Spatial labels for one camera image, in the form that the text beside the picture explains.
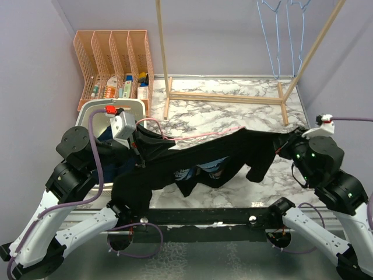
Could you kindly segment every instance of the blue wire hanger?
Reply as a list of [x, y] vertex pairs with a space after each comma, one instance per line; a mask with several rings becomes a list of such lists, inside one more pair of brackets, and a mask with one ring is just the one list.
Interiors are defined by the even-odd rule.
[[[298, 75], [299, 71], [301, 70], [303, 60], [302, 60], [302, 55], [303, 55], [303, 42], [304, 42], [304, 27], [305, 27], [305, 18], [304, 18], [304, 13], [307, 10], [308, 4], [311, 2], [311, 0], [308, 0], [305, 5], [302, 5], [301, 2], [293, 2], [293, 0], [287, 0], [286, 3], [286, 17], [287, 17], [287, 28], [289, 30], [289, 39], [290, 39], [290, 48], [291, 48], [291, 60], [293, 63], [293, 77]], [[288, 7], [293, 6], [293, 5], [299, 5], [300, 9], [302, 10], [302, 18], [303, 18], [303, 26], [302, 26], [302, 40], [301, 40], [301, 47], [299, 50], [299, 56], [298, 59], [300, 61], [299, 68], [297, 73], [295, 74], [294, 72], [294, 51], [293, 51], [293, 40], [291, 39], [291, 31], [290, 31], [290, 19], [289, 19], [289, 12], [288, 12]]]
[[[271, 9], [276, 14], [276, 32], [277, 32], [277, 55], [276, 55], [276, 59], [277, 59], [278, 67], [279, 67], [278, 68], [279, 69], [279, 74], [278, 75], [275, 74], [275, 68], [273, 67], [272, 57], [270, 55], [269, 46], [268, 46], [267, 35], [266, 35], [265, 29], [264, 29], [264, 24], [263, 24], [261, 9], [259, 7], [259, 1], [261, 1], [261, 4], [265, 4], [269, 9]], [[258, 12], [259, 12], [259, 18], [261, 19], [261, 24], [262, 24], [264, 39], [266, 40], [266, 45], [267, 45], [267, 50], [268, 50], [269, 60], [270, 60], [270, 66], [272, 67], [272, 73], [273, 73], [273, 76], [275, 77], [276, 80], [280, 78], [280, 36], [279, 36], [279, 17], [278, 17], [278, 15], [279, 15], [279, 8], [280, 8], [281, 2], [282, 2], [282, 0], [279, 1], [279, 3], [277, 4], [276, 9], [272, 8], [264, 0], [257, 0], [257, 2], [256, 2], [256, 5], [258, 7]]]

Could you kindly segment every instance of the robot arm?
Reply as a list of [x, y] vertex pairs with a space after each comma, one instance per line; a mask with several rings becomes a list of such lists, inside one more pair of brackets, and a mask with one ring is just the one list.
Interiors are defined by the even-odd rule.
[[[124, 118], [122, 111], [116, 116], [112, 112], [111, 130], [114, 139], [125, 137], [128, 130], [134, 132], [135, 120]], [[30, 222], [21, 235], [13, 242], [0, 247], [0, 256], [10, 261], [8, 278], [40, 279], [56, 270], [64, 258], [79, 245], [102, 231], [113, 228], [120, 212], [104, 208], [88, 220], [61, 232], [62, 222], [82, 201], [97, 183], [92, 171], [96, 169], [88, 130], [73, 127], [64, 133], [57, 152], [64, 161], [56, 166], [46, 183], [47, 189]], [[118, 141], [95, 142], [102, 165], [121, 164], [128, 158], [128, 145]], [[12, 274], [12, 263], [16, 263]]]
[[349, 242], [329, 233], [298, 208], [286, 211], [282, 221], [320, 249], [337, 266], [343, 279], [371, 279], [373, 234], [368, 224], [368, 196], [359, 180], [340, 170], [344, 152], [329, 137], [334, 131], [331, 119], [331, 115], [319, 116], [319, 128], [299, 132], [278, 154], [294, 161], [306, 186], [314, 188], [338, 218]]

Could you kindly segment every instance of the wooden stick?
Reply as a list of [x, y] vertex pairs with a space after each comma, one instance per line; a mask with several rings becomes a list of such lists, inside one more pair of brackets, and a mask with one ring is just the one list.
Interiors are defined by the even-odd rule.
[[[168, 79], [168, 88], [172, 89], [173, 87], [173, 77], [169, 77]], [[164, 105], [164, 119], [166, 120], [168, 117], [168, 108], [170, 107], [170, 98], [166, 98], [166, 103]]]
[[168, 87], [168, 75], [167, 75], [167, 64], [166, 54], [164, 51], [164, 40], [163, 40], [163, 26], [162, 26], [162, 15], [161, 15], [161, 3], [160, 0], [156, 0], [157, 7], [157, 19], [158, 19], [158, 30], [159, 30], [159, 41], [161, 43], [162, 63], [163, 63], [163, 74], [164, 83], [166, 84], [166, 96], [170, 97], [170, 88]]
[[[281, 99], [283, 99], [284, 98], [284, 94], [282, 92], [282, 84], [281, 84], [281, 82], [277, 83], [277, 89], [278, 89], [278, 92], [279, 92], [279, 97]], [[289, 125], [289, 120], [287, 119], [287, 111], [286, 111], [285, 101], [281, 102], [280, 106], [281, 106], [281, 114], [282, 114], [282, 119], [284, 121], [284, 125], [288, 126]]]
[[170, 96], [170, 100], [193, 100], [193, 101], [210, 101], [210, 102], [232, 102], [232, 103], [248, 103], [248, 104], [267, 104], [267, 105], [281, 105], [281, 101], [264, 101], [264, 100], [247, 100], [247, 99], [219, 99], [211, 97], [184, 97], [184, 96]]
[[170, 107], [170, 98], [166, 97], [166, 103], [164, 105], [164, 119], [166, 120], [168, 117], [168, 108]]
[[302, 65], [302, 67], [301, 67], [301, 69], [299, 71], [299, 74], [291, 81], [290, 86], [287, 89], [287, 92], [285, 94], [284, 102], [286, 102], [286, 100], [289, 98], [289, 95], [293, 92], [293, 89], [297, 85], [299, 79], [302, 77], [303, 72], [307, 68], [307, 66], [308, 66], [311, 58], [314, 56], [316, 50], [320, 46], [320, 44], [321, 44], [322, 40], [324, 39], [326, 33], [328, 32], [328, 30], [331, 27], [332, 23], [336, 19], [337, 15], [338, 15], [339, 11], [341, 10], [342, 6], [344, 5], [345, 1], [346, 0], [339, 0], [339, 2], [335, 6], [332, 14], [330, 15], [330, 17], [326, 21], [324, 27], [321, 29], [321, 31], [319, 33], [319, 36], [316, 38], [314, 44], [311, 47], [311, 50], [309, 51], [309, 53], [307, 54], [305, 60], [303, 61], [303, 65]]
[[168, 88], [171, 92], [172, 89], [173, 89], [173, 77], [169, 77], [169, 79], [168, 79]]
[[198, 92], [170, 92], [171, 96], [196, 96], [196, 97], [206, 97], [206, 98], [220, 98], [220, 99], [246, 99], [246, 100], [256, 100], [260, 102], [275, 101], [281, 103], [283, 100], [277, 97], [264, 97], [264, 96], [245, 96], [245, 95], [231, 95], [231, 94], [213, 94], [213, 93], [198, 93]]

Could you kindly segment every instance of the red connector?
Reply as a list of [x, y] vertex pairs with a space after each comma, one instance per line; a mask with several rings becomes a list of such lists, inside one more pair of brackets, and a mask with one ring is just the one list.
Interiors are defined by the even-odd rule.
[[117, 113], [117, 109], [114, 106], [106, 106], [106, 113], [109, 115], [115, 115]]

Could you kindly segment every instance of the screw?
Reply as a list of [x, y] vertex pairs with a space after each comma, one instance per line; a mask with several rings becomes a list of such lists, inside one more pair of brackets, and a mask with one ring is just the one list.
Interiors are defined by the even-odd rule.
[[250, 222], [252, 225], [256, 224], [256, 217], [255, 217], [255, 216], [250, 216], [250, 218], [249, 218], [249, 222]]
[[140, 223], [149, 223], [149, 220], [147, 218], [141, 218]]

